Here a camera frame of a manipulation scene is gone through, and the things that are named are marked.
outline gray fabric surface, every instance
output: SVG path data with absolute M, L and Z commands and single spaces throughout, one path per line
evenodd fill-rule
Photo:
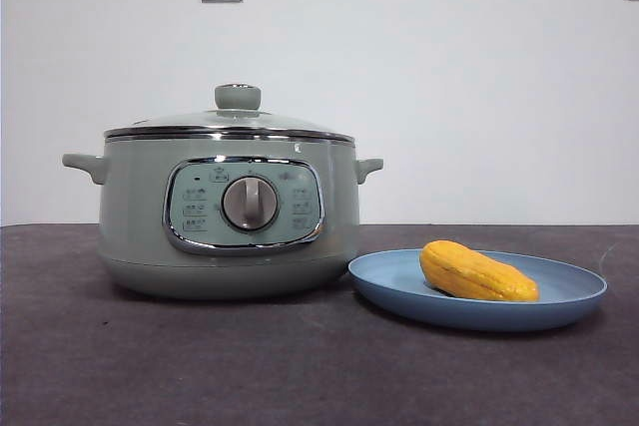
M 260 301 L 147 297 L 111 283 L 97 237 L 2 229 L 3 424 L 637 424 L 639 226 L 361 228 L 361 253 L 447 237 L 608 280 L 596 313 L 519 334 L 402 319 L 347 275 Z

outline lid knob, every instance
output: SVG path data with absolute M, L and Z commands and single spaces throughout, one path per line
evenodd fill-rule
M 257 110 L 262 91 L 247 84 L 226 84 L 216 87 L 216 104 L 220 109 Z

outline pot lid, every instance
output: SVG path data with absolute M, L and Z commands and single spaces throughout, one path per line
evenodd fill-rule
M 222 134 L 258 138 L 283 136 L 310 139 L 339 140 L 354 143 L 354 138 L 311 122 L 259 111 L 262 92 L 247 84 L 227 84 L 216 87 L 217 110 L 195 114 L 160 117 L 136 122 L 130 127 L 105 132 L 107 139 L 162 139 Z

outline silver dial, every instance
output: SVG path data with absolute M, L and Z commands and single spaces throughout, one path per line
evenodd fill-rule
M 224 215 L 234 226 L 259 229 L 276 215 L 278 197 L 271 185 L 257 177 L 235 180 L 222 199 Z

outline plate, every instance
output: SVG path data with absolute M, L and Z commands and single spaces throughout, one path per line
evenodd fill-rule
M 481 331 L 535 331 L 573 323 L 596 309 L 606 281 L 587 269 L 552 259 L 481 251 L 519 268 L 537 282 L 538 301 L 488 301 L 447 296 L 434 289 L 419 265 L 421 249 L 365 254 L 348 265 L 364 297 L 401 316 Z

